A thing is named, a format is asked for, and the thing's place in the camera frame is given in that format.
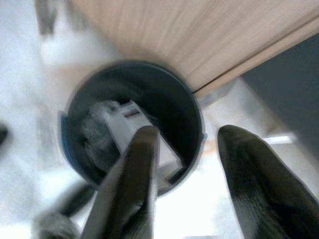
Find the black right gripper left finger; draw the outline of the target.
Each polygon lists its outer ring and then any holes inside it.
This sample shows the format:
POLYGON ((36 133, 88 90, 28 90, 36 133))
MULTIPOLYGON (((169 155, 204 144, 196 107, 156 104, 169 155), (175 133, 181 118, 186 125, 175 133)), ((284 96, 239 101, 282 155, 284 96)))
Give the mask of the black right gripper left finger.
POLYGON ((101 183, 81 238, 154 237, 159 146, 156 127, 138 129, 101 183))

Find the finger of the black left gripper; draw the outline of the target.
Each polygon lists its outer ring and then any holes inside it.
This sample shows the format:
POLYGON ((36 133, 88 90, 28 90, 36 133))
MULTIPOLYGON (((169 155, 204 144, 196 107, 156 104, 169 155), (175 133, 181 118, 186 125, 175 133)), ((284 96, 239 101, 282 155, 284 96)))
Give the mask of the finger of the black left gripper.
POLYGON ((8 129, 5 125, 0 125, 0 145, 2 145, 8 136, 8 129))

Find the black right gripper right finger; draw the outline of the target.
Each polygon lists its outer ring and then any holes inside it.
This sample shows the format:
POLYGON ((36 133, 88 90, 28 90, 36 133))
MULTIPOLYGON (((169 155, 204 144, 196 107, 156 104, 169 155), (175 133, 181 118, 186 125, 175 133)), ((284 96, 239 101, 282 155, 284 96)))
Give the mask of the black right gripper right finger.
POLYGON ((245 238, 318 238, 318 201, 265 141, 225 125, 217 132, 217 148, 245 238))

